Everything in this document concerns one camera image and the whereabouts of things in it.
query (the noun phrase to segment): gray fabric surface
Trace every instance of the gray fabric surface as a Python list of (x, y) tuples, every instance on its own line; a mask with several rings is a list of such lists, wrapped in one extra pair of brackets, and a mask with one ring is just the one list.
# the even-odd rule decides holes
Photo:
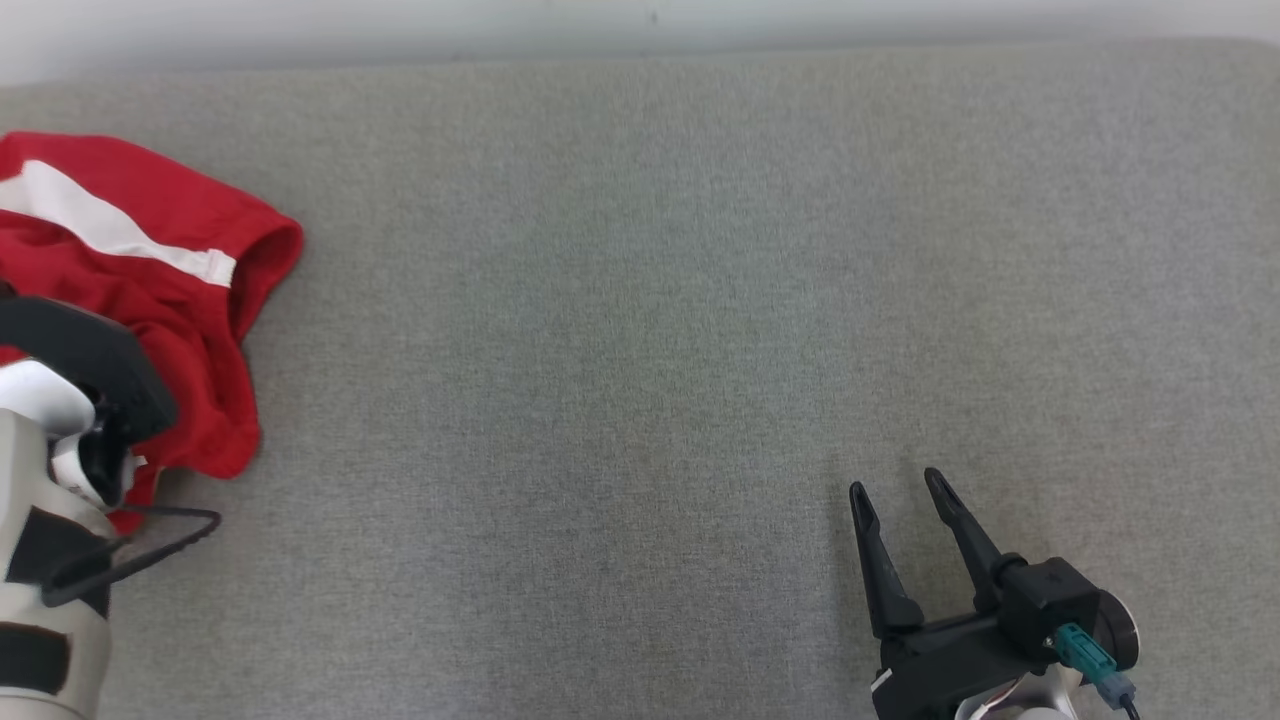
[(1274, 717), (1277, 91), (1193, 41), (0, 92), (308, 231), (102, 719), (870, 717), (845, 493), (965, 611), (925, 464), (1126, 600), (1144, 717)]

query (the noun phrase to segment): red shirt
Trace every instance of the red shirt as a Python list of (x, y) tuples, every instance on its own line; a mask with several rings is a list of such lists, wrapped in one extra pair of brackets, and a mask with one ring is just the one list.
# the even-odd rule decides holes
[[(136, 145), (0, 140), (0, 277), (127, 325), (178, 401), (178, 424), (134, 448), (147, 465), (127, 502), (150, 503), (163, 468), (229, 479), (248, 465), (260, 430), (239, 343), (301, 251), (296, 222)], [(0, 363), (19, 356), (0, 347)]]

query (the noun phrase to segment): white stripe on red fabric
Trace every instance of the white stripe on red fabric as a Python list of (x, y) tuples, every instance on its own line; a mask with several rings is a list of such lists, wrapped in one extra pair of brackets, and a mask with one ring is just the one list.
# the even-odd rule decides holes
[(27, 160), (19, 174), (0, 181), (0, 210), (61, 225), (105, 255), (160, 260), (209, 284), (230, 287), (236, 273), (236, 259), (221, 250), (187, 250), (151, 240), (124, 210), (40, 160)]

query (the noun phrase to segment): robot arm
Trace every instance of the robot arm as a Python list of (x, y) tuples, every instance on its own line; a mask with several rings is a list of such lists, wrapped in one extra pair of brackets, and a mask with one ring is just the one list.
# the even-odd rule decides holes
[(0, 368), (0, 717), (92, 720), (110, 656), (110, 584), (207, 536), (123, 565), (106, 512), (132, 482), (129, 447), (177, 406), (137, 340), (76, 307), (0, 300), (0, 345), (33, 356)]
[(974, 585), (974, 612), (927, 623), (879, 537), (861, 483), (849, 488), (872, 634), (881, 673), (872, 701), (881, 720), (980, 720), (1023, 708), (1021, 720), (1076, 720), (1070, 693), (1092, 683), (1112, 708), (1137, 717), (1123, 675), (1138, 662), (1138, 630), (1124, 605), (1066, 560), (1032, 565), (1004, 553), (942, 473), (925, 484), (955, 534)]

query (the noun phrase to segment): cable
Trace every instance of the cable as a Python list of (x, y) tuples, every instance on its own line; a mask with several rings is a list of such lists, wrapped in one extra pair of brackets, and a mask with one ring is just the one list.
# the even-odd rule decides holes
[(1142, 720), (1138, 717), (1138, 708), (1133, 706), (1133, 696), (1120, 696), (1120, 707), (1124, 707), (1129, 720)]
[(45, 582), (41, 584), (41, 600), (44, 600), (46, 607), (67, 605), (68, 602), (84, 597), (96, 589), (101, 589), (102, 587), (118, 583), (131, 575), (141, 573), (164, 559), (182, 552), (192, 543), (209, 537), (218, 529), (219, 525), (223, 524), (221, 514), (214, 510), (200, 510), (196, 507), (147, 507), (125, 505), (120, 507), (120, 510), (142, 512), (145, 515), (165, 515), (170, 518), (204, 518), (207, 523), (205, 523), (205, 525), (198, 530), (178, 538), (164, 547), (152, 550), (151, 552), (146, 552), (87, 578), (81, 578), (79, 573), (76, 570), (83, 570), (84, 564), (88, 561), (110, 557), (116, 550), (128, 544), (133, 538), (120, 538), (93, 548), (83, 555), (72, 557), (61, 565), (55, 566), (49, 575), (45, 577)]

